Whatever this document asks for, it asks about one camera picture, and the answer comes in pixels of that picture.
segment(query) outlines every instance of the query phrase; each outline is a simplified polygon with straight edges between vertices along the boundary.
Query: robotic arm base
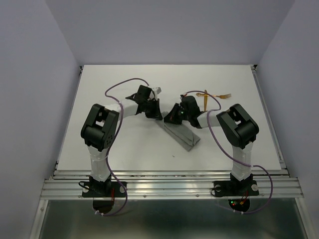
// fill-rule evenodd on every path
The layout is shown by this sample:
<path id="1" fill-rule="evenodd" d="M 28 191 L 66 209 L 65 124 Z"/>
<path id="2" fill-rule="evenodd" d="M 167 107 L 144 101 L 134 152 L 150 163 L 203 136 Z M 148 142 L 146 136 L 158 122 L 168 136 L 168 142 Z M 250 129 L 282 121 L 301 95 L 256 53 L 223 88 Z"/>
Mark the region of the robotic arm base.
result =
<path id="1" fill-rule="evenodd" d="M 238 181 L 232 174 L 230 174 L 230 181 L 214 181 L 214 196 L 221 197 L 235 197 L 243 196 L 248 192 L 249 196 L 258 196 L 257 182 L 253 180 L 253 174 L 248 178 Z"/>

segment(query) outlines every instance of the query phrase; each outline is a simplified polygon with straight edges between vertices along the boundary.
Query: cable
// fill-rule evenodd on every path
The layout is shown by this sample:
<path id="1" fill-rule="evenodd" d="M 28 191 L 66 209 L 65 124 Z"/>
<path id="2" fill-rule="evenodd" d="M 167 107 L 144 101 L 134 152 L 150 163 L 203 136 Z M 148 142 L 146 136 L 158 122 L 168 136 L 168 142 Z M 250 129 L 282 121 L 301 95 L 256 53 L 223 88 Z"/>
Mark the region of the cable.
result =
<path id="1" fill-rule="evenodd" d="M 84 188 L 84 189 L 90 191 L 90 189 L 89 189 L 88 187 L 82 185 L 81 183 L 85 183 L 85 182 L 84 182 L 84 181 L 80 181 L 80 182 L 79 182 L 79 186 L 80 186 L 81 188 Z"/>
<path id="2" fill-rule="evenodd" d="M 123 123 L 124 108 L 123 108 L 123 105 L 121 104 L 121 102 L 120 102 L 117 98 L 115 98 L 114 96 L 109 96 L 107 93 L 108 93 L 111 89 L 113 89 L 113 88 L 115 88 L 115 87 L 117 87 L 117 86 L 119 86 L 119 85 L 121 85 L 121 84 L 123 84 L 123 83 L 126 83 L 126 82 L 128 82 L 128 81 L 132 81 L 132 80 L 140 80 L 140 81 L 143 81 L 143 82 L 145 82 L 145 83 L 147 84 L 147 86 L 149 86 L 149 83 L 148 83 L 146 80 L 143 80 L 143 79 L 141 79 L 141 78 L 131 78 L 131 79 L 128 79 L 128 80 L 125 80 L 125 81 L 122 81 L 122 82 L 120 82 L 120 83 L 115 84 L 114 86 L 108 88 L 108 89 L 105 91 L 105 93 L 104 93 L 104 95 L 105 95 L 106 97 L 115 100 L 115 101 L 120 105 L 120 107 L 121 107 L 121 112 L 120 112 L 121 119 L 120 119 L 119 127 L 118 127 L 118 129 L 116 130 L 116 133 L 115 133 L 115 135 L 114 135 L 113 143 L 115 142 L 115 139 L 116 139 L 116 137 L 118 136 L 118 134 L 119 134 L 119 132 L 120 132 L 120 129 L 121 129 L 121 126 L 122 126 L 122 123 Z M 115 176 L 115 174 L 114 174 L 114 172 L 112 171 L 112 169 L 111 169 L 111 167 L 110 167 L 110 164 L 109 164 L 109 153 L 110 153 L 110 149 L 111 149 L 113 143 L 110 145 L 110 147 L 108 148 L 108 150 L 107 150 L 107 152 L 106 152 L 106 157 L 105 157 L 106 166 L 108 167 L 108 169 L 109 169 L 111 175 L 113 176 L 113 178 L 114 178 L 114 179 L 119 183 L 119 185 L 124 189 L 125 201 L 124 201 L 123 205 L 122 205 L 117 211 L 115 211 L 115 212 L 113 212 L 113 213 L 111 213 L 111 214 L 102 214 L 102 213 L 100 213 L 99 211 L 96 211 L 95 209 L 93 209 L 96 214 L 99 214 L 99 215 L 104 216 L 104 217 L 113 216 L 113 215 L 119 213 L 119 212 L 125 207 L 125 205 L 126 205 L 126 203 L 127 203 L 127 201 L 128 201 L 128 191 L 127 191 L 126 187 L 125 187 L 125 186 L 123 185 L 123 183 Z"/>
<path id="3" fill-rule="evenodd" d="M 262 167 L 262 166 L 260 166 L 260 165 L 250 165 L 250 164 L 247 164 L 247 163 L 240 162 L 240 161 L 238 161 L 237 159 L 235 159 L 234 157 L 230 156 L 230 155 L 224 150 L 224 148 L 223 148 L 223 147 L 221 146 L 221 144 L 218 142 L 218 140 L 217 140 L 217 138 L 216 138 L 216 136 L 215 136 L 215 134 L 214 134 L 214 132 L 213 132 L 213 129 L 212 129 L 212 127 L 211 127 L 211 124 L 210 124 L 210 122 L 209 122 L 209 114 L 210 114 L 210 112 L 220 110 L 220 109 L 221 109 L 221 104 L 219 103 L 219 101 L 218 101 L 214 96 L 210 95 L 209 93 L 205 93 L 205 92 L 203 92 L 203 91 L 189 91 L 189 92 L 186 92 L 186 94 L 188 94 L 188 93 L 193 93 L 193 92 L 199 92 L 199 93 L 207 94 L 207 95 L 209 95 L 210 97 L 212 97 L 212 98 L 218 103 L 218 105 L 219 105 L 219 109 L 217 109 L 217 110 L 209 110 L 209 111 L 207 112 L 207 124 L 208 124 L 209 131 L 210 131 L 211 135 L 213 136 L 213 138 L 214 138 L 216 144 L 217 144 L 218 147 L 220 148 L 220 150 L 221 150 L 228 158 L 230 158 L 231 160 L 233 160 L 233 161 L 236 162 L 236 163 L 239 163 L 239 164 L 244 165 L 244 166 L 246 166 L 246 167 L 251 167 L 251 168 L 257 167 L 257 168 L 261 168 L 262 170 L 265 171 L 265 173 L 266 173 L 267 176 L 269 177 L 271 188 L 270 188 L 270 194 L 269 194 L 269 198 L 268 198 L 267 202 L 266 202 L 263 206 L 261 206 L 260 208 L 258 208 L 258 209 L 256 209 L 256 210 L 253 210 L 253 211 L 251 211 L 251 212 L 245 212 L 245 213 L 244 213 L 244 212 L 239 212 L 239 213 L 241 213 L 241 214 L 253 214 L 253 213 L 256 213 L 256 212 L 262 210 L 263 208 L 265 208 L 265 207 L 269 204 L 269 202 L 270 202 L 270 200 L 271 200 L 271 197 L 272 197 L 272 195 L 273 195 L 273 191 L 274 191 L 273 180 L 272 180 L 272 178 L 271 178 L 269 172 L 268 172 L 264 167 Z"/>

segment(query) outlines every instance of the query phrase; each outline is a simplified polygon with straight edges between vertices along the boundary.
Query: metal floor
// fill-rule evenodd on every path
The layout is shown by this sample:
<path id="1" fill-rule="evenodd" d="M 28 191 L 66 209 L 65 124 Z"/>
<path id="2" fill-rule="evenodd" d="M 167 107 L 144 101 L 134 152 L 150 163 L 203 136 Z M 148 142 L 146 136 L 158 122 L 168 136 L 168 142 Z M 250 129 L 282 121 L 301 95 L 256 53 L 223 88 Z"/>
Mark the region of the metal floor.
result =
<path id="1" fill-rule="evenodd" d="M 251 210 L 265 199 L 251 200 Z M 49 201 L 41 239 L 306 239 L 295 199 L 273 199 L 264 210 L 238 215 L 227 200 L 128 201 L 111 218 L 94 214 L 92 201 Z"/>

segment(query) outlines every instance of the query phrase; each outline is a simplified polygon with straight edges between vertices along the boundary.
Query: white wall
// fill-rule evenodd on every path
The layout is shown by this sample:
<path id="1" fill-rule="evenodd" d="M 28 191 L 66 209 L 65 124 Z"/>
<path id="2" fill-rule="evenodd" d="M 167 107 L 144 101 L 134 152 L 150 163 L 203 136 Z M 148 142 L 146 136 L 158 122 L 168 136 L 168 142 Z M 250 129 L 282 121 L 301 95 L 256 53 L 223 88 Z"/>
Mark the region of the white wall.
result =
<path id="1" fill-rule="evenodd" d="M 46 0 L 83 64 L 257 64 L 293 0 Z"/>
<path id="2" fill-rule="evenodd" d="M 319 228 L 319 1 L 297 0 L 257 73 L 288 169 Z"/>
<path id="3" fill-rule="evenodd" d="M 79 69 L 43 0 L 0 5 L 0 238 L 28 238 Z"/>

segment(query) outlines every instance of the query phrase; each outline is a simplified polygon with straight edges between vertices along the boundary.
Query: white tabletop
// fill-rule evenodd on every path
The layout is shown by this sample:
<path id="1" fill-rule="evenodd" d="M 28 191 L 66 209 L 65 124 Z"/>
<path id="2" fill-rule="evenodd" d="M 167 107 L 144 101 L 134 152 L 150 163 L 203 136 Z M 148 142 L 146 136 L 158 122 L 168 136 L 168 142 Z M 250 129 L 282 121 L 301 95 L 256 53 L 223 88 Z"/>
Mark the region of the white tabletop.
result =
<path id="1" fill-rule="evenodd" d="M 220 100 L 222 110 L 240 103 L 258 124 L 260 132 L 252 150 L 252 164 L 268 170 L 280 170 L 280 164 L 267 124 L 250 66 L 229 65 L 86 65 L 81 76 L 58 170 L 91 170 L 90 158 L 81 128 L 93 104 L 114 104 L 104 96 L 110 86 L 133 77 L 143 78 L 152 87 L 161 87 L 161 111 L 170 111 L 179 103 L 179 95 L 191 90 L 207 90 L 214 95 L 232 94 Z M 135 93 L 141 81 L 131 81 L 109 94 L 122 100 Z M 195 96 L 203 110 L 203 97 Z M 208 109 L 218 106 L 208 100 Z M 231 170 L 232 161 L 218 148 L 209 130 L 196 129 L 183 122 L 201 141 L 187 152 L 144 113 L 125 118 L 110 152 L 114 170 Z M 214 132 L 221 145 L 232 154 L 232 148 L 220 127 Z"/>

